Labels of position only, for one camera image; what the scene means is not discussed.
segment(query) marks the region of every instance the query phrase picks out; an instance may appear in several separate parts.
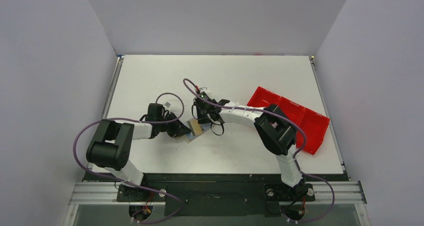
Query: red plastic bin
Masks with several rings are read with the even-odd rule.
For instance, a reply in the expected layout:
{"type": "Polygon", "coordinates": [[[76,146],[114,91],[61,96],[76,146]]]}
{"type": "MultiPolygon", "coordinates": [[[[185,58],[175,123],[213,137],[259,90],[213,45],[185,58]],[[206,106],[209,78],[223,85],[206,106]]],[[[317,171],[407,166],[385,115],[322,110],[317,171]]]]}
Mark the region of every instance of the red plastic bin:
{"type": "MultiPolygon", "coordinates": [[[[270,104],[277,104],[289,120],[305,132],[307,142],[303,150],[314,155],[323,143],[330,119],[262,87],[257,87],[247,103],[251,107],[267,107],[270,104]]],[[[303,142],[304,139],[298,132],[296,134],[296,147],[301,147],[303,142]]]]}

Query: glass panel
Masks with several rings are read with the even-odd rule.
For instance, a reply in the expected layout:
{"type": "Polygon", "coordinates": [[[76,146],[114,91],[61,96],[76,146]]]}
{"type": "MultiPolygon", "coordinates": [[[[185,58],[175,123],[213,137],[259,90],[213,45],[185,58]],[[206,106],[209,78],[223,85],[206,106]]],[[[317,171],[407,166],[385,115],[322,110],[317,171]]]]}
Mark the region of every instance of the glass panel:
{"type": "MultiPolygon", "coordinates": [[[[328,204],[313,204],[306,205],[306,215],[304,219],[319,216],[328,208],[328,204]]],[[[156,205],[154,211],[148,220],[159,219],[163,217],[165,206],[156,205]]],[[[134,226],[135,223],[130,223],[128,214],[128,205],[80,205],[75,217],[74,226],[93,226],[93,225],[119,225],[119,226],[134,226]]],[[[294,225],[286,224],[283,217],[267,217],[263,215],[249,216],[222,216],[222,217],[172,217],[164,222],[156,223],[155,225],[294,225]]],[[[333,210],[325,217],[310,223],[302,225],[345,225],[357,226],[360,225],[357,211],[354,204],[336,204],[333,210]]]]}

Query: metal frame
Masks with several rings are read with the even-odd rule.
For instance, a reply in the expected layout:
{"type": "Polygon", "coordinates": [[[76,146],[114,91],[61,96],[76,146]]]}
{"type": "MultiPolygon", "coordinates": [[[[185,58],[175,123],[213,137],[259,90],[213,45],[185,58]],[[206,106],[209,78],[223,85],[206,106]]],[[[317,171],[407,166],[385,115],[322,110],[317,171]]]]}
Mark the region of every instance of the metal frame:
{"type": "Polygon", "coordinates": [[[70,204],[67,207],[63,226],[73,226],[78,211],[78,204],[70,204]]]}
{"type": "Polygon", "coordinates": [[[356,203],[355,208],[356,208],[359,223],[361,224],[361,226],[371,226],[370,218],[368,217],[368,213],[367,213],[367,209],[365,208],[365,204],[356,203]]]}
{"type": "Polygon", "coordinates": [[[109,93],[106,98],[106,102],[104,104],[103,112],[101,114],[101,118],[105,119],[108,115],[109,108],[111,106],[112,98],[114,97],[115,88],[117,87],[118,77],[121,72],[122,64],[124,62],[125,56],[118,57],[116,62],[115,71],[113,72],[112,81],[110,83],[109,93]]]}
{"type": "MultiPolygon", "coordinates": [[[[330,204],[332,193],[324,182],[308,182],[314,187],[315,201],[308,204],[330,204]]],[[[337,204],[362,204],[365,196],[361,184],[354,181],[331,182],[334,189],[335,202],[337,204]]],[[[143,205],[146,202],[117,202],[118,190],[113,182],[77,182],[72,192],[70,205],[92,204],[92,205],[143,205]]],[[[165,204],[165,202],[149,202],[149,204],[165,204]]]]}
{"type": "MultiPolygon", "coordinates": [[[[309,61],[310,61],[310,66],[312,67],[313,76],[315,77],[316,85],[318,86],[318,91],[319,91],[319,95],[321,96],[322,104],[324,105],[325,113],[326,113],[327,117],[330,118],[330,113],[329,113],[329,110],[327,108],[327,104],[326,104],[326,101],[324,99],[323,93],[321,92],[320,83],[318,81],[318,77],[317,77],[317,73],[316,73],[316,69],[315,69],[315,64],[314,64],[314,57],[309,57],[309,61]]],[[[330,127],[330,131],[332,133],[331,135],[332,135],[332,138],[334,140],[334,144],[335,144],[335,148],[337,150],[337,155],[338,155],[338,158],[340,160],[340,164],[342,165],[343,171],[345,171],[345,163],[343,162],[342,153],[340,152],[339,143],[337,143],[336,134],[334,132],[334,127],[333,127],[333,123],[331,122],[331,120],[330,120],[329,127],[330,127]]]]}

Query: black mount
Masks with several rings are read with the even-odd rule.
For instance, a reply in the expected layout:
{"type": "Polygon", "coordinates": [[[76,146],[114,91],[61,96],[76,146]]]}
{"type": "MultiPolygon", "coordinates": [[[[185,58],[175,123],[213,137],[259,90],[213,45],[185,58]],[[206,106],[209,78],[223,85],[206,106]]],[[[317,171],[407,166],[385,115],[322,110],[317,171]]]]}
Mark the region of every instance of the black mount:
{"type": "MultiPolygon", "coordinates": [[[[173,112],[165,110],[165,107],[159,103],[150,103],[148,105],[146,121],[148,122],[164,122],[176,119],[177,116],[173,112]]],[[[180,120],[172,123],[152,124],[152,134],[150,138],[155,138],[160,132],[167,132],[170,137],[181,137],[191,130],[186,127],[180,120]]]]}
{"type": "Polygon", "coordinates": [[[295,204],[302,201],[315,201],[315,195],[308,195],[309,189],[313,190],[312,184],[305,183],[302,179],[298,185],[294,187],[287,186],[283,183],[270,183],[264,185],[266,195],[267,208],[270,205],[282,201],[290,201],[289,205],[280,205],[280,211],[293,220],[300,220],[305,214],[305,210],[301,210],[301,204],[295,204]]]}
{"type": "MultiPolygon", "coordinates": [[[[276,104],[271,104],[264,110],[287,118],[276,104]]],[[[264,146],[275,155],[287,156],[290,147],[296,143],[296,129],[280,118],[263,113],[254,120],[254,126],[264,146]]]]}
{"type": "Polygon", "coordinates": [[[128,162],[134,124],[103,119],[88,146],[86,158],[98,167],[121,170],[128,162]]]}
{"type": "MultiPolygon", "coordinates": [[[[210,98],[205,92],[201,92],[199,95],[203,99],[221,106],[230,102],[226,99],[221,99],[219,102],[217,102],[215,99],[210,98]]],[[[208,104],[197,97],[194,99],[193,106],[196,106],[197,121],[199,124],[211,123],[211,119],[214,122],[220,122],[221,124],[225,123],[220,116],[221,108],[208,104]]]]}
{"type": "MultiPolygon", "coordinates": [[[[143,177],[141,186],[150,187],[148,185],[147,176],[143,177]]],[[[121,183],[118,187],[118,194],[116,196],[117,202],[139,202],[146,201],[150,196],[150,191],[138,187],[129,187],[121,183]]]]}
{"type": "MultiPolygon", "coordinates": [[[[281,217],[281,211],[284,210],[286,215],[292,218],[288,211],[300,208],[300,204],[294,204],[290,208],[288,208],[288,204],[279,204],[279,202],[291,203],[299,196],[296,190],[293,191],[292,187],[281,182],[281,174],[279,173],[145,173],[144,176],[148,179],[148,187],[158,190],[165,189],[168,193],[175,195],[183,201],[184,207],[182,211],[175,216],[242,216],[259,214],[265,217],[281,217]],[[269,191],[267,192],[270,188],[274,192],[272,196],[268,195],[269,191]]],[[[346,173],[318,174],[317,176],[323,177],[328,181],[349,181],[346,173]]],[[[85,174],[83,180],[108,181],[108,179],[105,180],[103,177],[89,173],[85,174]]],[[[317,179],[309,178],[304,184],[305,187],[312,188],[310,181],[317,181],[317,179]]],[[[120,193],[121,186],[119,188],[116,193],[117,201],[145,201],[138,200],[138,196],[127,195],[125,192],[120,193]]],[[[181,206],[174,199],[167,196],[160,197],[157,193],[154,194],[150,201],[163,202],[164,200],[165,215],[179,209],[181,206]]],[[[306,195],[305,200],[306,202],[315,201],[315,197],[306,195]]]]}

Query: red wire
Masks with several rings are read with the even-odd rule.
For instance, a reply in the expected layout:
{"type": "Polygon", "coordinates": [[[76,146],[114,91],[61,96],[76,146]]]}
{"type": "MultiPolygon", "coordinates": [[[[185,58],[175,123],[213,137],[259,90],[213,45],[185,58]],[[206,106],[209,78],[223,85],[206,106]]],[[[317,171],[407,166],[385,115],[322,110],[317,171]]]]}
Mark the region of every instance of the red wire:
{"type": "Polygon", "coordinates": [[[299,211],[300,211],[302,208],[304,208],[304,207],[305,207],[305,203],[306,203],[306,198],[305,198],[305,197],[303,197],[303,204],[302,204],[302,207],[300,207],[300,208],[299,208],[299,211]]]}
{"type": "Polygon", "coordinates": [[[150,197],[148,197],[146,204],[143,206],[147,210],[147,204],[150,202],[150,200],[153,198],[153,192],[150,192],[150,197]]]}

